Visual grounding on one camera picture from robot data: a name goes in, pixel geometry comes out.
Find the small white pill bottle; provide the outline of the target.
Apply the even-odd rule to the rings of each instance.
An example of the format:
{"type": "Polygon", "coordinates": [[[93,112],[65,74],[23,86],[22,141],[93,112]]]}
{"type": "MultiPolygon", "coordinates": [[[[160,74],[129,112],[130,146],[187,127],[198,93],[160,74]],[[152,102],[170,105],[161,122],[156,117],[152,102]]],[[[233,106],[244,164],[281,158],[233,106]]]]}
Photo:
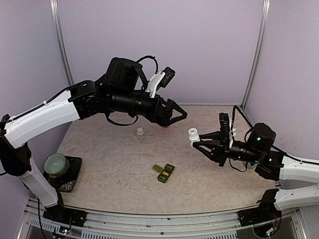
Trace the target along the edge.
{"type": "Polygon", "coordinates": [[[137,128],[137,136],[138,136],[138,138],[143,138],[144,137],[143,128],[141,128],[141,127],[137,128]]]}

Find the green pill organizer box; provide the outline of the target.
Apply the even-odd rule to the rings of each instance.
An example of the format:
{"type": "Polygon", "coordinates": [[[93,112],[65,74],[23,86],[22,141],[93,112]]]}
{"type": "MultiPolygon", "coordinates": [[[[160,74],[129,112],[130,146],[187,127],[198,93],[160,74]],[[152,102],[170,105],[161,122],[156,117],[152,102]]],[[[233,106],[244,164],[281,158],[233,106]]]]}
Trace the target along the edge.
{"type": "Polygon", "coordinates": [[[152,169],[159,174],[158,181],[166,183],[172,175],[172,173],[174,172],[175,167],[171,164],[166,164],[165,167],[161,167],[157,164],[154,164],[152,169]]]}

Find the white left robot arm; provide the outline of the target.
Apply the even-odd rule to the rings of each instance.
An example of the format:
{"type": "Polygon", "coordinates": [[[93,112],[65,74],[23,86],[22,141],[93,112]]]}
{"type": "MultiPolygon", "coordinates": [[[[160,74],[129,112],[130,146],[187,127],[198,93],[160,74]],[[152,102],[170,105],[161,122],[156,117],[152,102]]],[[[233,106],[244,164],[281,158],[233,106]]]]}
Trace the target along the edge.
{"type": "Polygon", "coordinates": [[[51,99],[17,116],[4,115],[0,122],[0,161],[5,172],[18,177],[63,222],[70,211],[61,197],[35,166],[28,141],[66,123],[96,114],[127,113],[168,127],[187,117],[175,101],[163,99],[157,90],[165,88],[175,76],[166,67],[147,79],[140,61],[115,57],[98,80],[85,80],[61,90],[51,99]]]}

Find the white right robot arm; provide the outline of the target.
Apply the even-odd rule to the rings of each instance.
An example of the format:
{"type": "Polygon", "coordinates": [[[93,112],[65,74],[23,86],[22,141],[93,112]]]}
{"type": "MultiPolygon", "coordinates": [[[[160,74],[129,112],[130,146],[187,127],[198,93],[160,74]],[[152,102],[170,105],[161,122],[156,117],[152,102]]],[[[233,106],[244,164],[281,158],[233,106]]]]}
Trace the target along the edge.
{"type": "Polygon", "coordinates": [[[233,121],[228,114],[219,115],[220,130],[199,135],[197,129],[188,131],[193,148],[209,160],[224,166],[226,160],[237,160],[255,164],[255,172],[264,179],[297,180],[311,185],[297,189],[267,190],[255,217],[265,221],[274,211],[289,208],[313,206],[319,203],[319,162],[291,156],[274,147],[276,133],[265,123],[257,123],[250,128],[244,141],[234,140],[233,121]]]}

